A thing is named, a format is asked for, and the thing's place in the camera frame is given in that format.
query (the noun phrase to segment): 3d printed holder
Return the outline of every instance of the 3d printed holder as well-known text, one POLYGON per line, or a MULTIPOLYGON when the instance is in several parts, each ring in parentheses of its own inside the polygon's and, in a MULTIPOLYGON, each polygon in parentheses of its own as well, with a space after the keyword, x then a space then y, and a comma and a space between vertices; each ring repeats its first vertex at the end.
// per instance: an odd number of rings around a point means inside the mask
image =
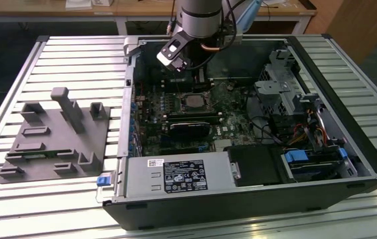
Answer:
POLYGON ((24 122, 0 168, 0 183, 97 176, 103 170, 109 108, 79 108, 68 89, 53 88, 60 110, 25 103, 24 122))

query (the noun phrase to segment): aluminum slotted table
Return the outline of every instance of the aluminum slotted table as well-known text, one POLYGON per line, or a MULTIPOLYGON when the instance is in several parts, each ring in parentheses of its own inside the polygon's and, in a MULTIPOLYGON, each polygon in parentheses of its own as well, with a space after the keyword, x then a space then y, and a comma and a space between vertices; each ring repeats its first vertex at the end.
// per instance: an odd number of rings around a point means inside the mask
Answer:
MULTIPOLYGON (((331 39, 320 35, 296 39, 377 148, 377 87, 331 39)), ((124 36, 38 38, 0 107, 0 167, 22 122, 17 113, 22 103, 40 101, 44 109, 56 109, 49 91, 67 87, 80 107, 100 101, 112 108, 103 171, 116 169, 125 79, 123 42, 124 36)), ((377 190, 322 211, 127 232, 101 209, 112 187, 100 190, 95 181, 96 177, 88 177, 0 184, 0 238, 377 237, 377 190)))

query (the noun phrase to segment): blue clip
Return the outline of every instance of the blue clip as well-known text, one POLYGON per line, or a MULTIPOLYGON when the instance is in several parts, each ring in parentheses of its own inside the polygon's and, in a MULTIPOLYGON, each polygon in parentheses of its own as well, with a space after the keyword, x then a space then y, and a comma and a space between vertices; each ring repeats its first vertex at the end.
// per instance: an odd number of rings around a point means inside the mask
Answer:
POLYGON ((339 148, 338 151, 339 151, 342 159, 347 158, 346 150, 343 148, 339 148))
POLYGON ((296 162, 296 161, 307 161, 307 155, 303 150, 292 150, 283 154, 287 163, 296 162))
POLYGON ((202 153, 204 151, 206 147, 207 147, 206 145, 204 146, 199 146, 199 153, 202 153))
POLYGON ((109 186, 111 185, 111 176, 100 176, 96 178, 96 186, 109 186))

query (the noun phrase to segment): copper pipe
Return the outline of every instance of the copper pipe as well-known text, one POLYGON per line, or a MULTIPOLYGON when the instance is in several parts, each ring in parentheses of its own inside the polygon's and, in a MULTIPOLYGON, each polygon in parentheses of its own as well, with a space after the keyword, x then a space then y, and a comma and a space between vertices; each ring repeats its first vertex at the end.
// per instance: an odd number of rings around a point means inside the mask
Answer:
POLYGON ((219 47, 208 47, 204 44, 200 44, 200 47, 203 48, 204 51, 212 51, 212 52, 220 51, 219 47))

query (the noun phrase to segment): power supply label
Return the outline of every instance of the power supply label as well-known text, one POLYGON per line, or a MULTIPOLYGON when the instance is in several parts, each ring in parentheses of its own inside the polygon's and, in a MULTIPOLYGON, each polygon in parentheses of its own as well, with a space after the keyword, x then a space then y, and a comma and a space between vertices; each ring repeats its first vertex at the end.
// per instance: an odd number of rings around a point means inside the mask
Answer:
POLYGON ((207 190, 203 161, 163 163, 163 180, 165 193, 207 190))

